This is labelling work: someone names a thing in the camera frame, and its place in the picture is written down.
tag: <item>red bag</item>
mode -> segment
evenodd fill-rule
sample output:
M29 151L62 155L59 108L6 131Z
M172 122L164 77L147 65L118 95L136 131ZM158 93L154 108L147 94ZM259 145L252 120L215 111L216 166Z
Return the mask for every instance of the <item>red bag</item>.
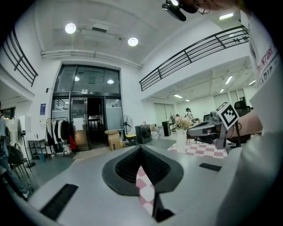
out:
M76 150L76 143L75 143L74 139L71 137L71 135L69 135L69 139L70 139L70 148L72 150Z

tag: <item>ceiling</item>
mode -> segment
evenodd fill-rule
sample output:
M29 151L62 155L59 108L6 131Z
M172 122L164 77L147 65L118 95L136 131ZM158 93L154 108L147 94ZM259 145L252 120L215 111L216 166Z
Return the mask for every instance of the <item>ceiling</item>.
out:
M26 99L0 80L0 101L1 107L3 108L5 106L26 101Z
M161 5L165 0L42 0L35 7L35 26L43 51L79 49L97 51L140 64L168 36L193 20L211 19L221 28L237 26L238 15L219 21L219 13L188 14L174 19ZM65 26L77 30L67 34ZM136 37L139 44L127 44Z
M232 75L232 79L226 85L228 77ZM236 90L248 86L250 82L255 80L249 57L235 60L227 64L223 64L212 68L211 70L188 78L180 83L170 86L160 91L151 98L164 99L177 103L185 102L185 99L196 100L203 97L220 94L229 90Z

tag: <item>trash bin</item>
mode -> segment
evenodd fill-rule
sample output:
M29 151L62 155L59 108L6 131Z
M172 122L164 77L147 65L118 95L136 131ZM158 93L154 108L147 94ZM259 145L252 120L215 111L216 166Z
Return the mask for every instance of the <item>trash bin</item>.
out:
M39 156L39 160L40 160L40 162L45 162L46 160L45 160L45 155L44 154L38 154L38 156Z
M129 146L137 145L137 135L135 135L135 134L128 134L128 135L126 135L126 138L128 140Z

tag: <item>blue sign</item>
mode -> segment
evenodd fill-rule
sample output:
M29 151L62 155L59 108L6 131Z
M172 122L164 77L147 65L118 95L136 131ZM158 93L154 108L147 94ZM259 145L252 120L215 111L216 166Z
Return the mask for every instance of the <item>blue sign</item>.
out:
M46 106L46 104L40 105L40 115L45 115L45 106Z

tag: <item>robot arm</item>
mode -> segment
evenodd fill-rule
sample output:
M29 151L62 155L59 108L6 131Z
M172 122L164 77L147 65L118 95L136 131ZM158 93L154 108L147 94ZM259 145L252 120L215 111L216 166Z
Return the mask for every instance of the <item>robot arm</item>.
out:
M197 140L204 143L211 143L217 149L227 149L226 143L227 131L238 120L239 116L236 110L229 102L224 102L216 109L216 112L210 113L210 118L200 124L190 127L187 130L189 136L197 136Z

